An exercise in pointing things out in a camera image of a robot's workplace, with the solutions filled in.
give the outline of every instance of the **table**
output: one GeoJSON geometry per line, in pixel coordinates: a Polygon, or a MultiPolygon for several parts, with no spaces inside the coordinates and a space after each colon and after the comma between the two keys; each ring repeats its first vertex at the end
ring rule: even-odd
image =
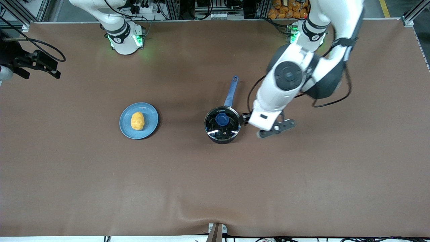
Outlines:
{"type": "Polygon", "coordinates": [[[29,34],[68,60],[59,80],[31,71],[0,87],[1,236],[200,234],[212,222],[237,236],[430,236],[430,73],[401,21],[364,21],[349,98],[297,98],[294,129],[261,140],[247,126],[228,145],[207,137],[205,114],[234,75],[246,111],[285,43],[270,24],[154,23],[131,56],[96,24],[29,34]],[[135,102],[161,113],[147,140],[119,130],[135,102]]]}

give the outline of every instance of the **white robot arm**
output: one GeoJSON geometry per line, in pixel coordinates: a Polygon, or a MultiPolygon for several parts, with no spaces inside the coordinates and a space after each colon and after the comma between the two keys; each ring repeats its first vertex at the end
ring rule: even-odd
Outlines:
{"type": "Polygon", "coordinates": [[[142,27],[132,21],[126,21],[118,13],[109,13],[110,7],[118,8],[127,0],[69,0],[74,6],[87,11],[100,21],[112,47],[121,55],[129,55],[143,47],[142,27]]]}
{"type": "Polygon", "coordinates": [[[299,23],[296,43],[280,47],[267,67],[266,78],[253,104],[250,124],[266,131],[276,129],[276,119],[300,91],[314,99],[333,94],[361,28],[363,1],[310,0],[311,10],[308,18],[299,23]],[[336,39],[330,58],[325,59],[313,52],[330,22],[336,39]]]}

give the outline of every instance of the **blue handle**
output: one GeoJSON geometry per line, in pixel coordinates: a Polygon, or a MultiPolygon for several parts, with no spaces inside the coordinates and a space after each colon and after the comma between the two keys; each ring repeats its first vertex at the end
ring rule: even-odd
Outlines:
{"type": "Polygon", "coordinates": [[[231,80],[230,89],[228,90],[227,98],[225,99],[224,106],[233,106],[234,93],[236,92],[237,83],[239,82],[239,77],[234,76],[231,80]]]}

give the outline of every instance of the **round gray joint cover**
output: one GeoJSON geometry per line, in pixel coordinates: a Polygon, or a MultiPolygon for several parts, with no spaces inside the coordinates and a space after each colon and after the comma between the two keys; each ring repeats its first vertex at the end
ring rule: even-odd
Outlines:
{"type": "Polygon", "coordinates": [[[303,80],[303,72],[300,67],[290,61],[279,63],[275,69],[274,75],[276,85],[284,91],[296,89],[303,80]]]}

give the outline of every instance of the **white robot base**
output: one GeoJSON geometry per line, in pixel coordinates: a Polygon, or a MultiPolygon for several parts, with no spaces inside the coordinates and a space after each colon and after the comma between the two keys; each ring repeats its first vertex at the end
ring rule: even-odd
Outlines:
{"type": "Polygon", "coordinates": [[[145,41],[146,29],[131,21],[128,21],[127,23],[130,25],[130,34],[122,43],[116,43],[107,36],[111,42],[112,49],[116,50],[116,52],[121,55],[130,55],[138,49],[143,49],[145,41]]]}

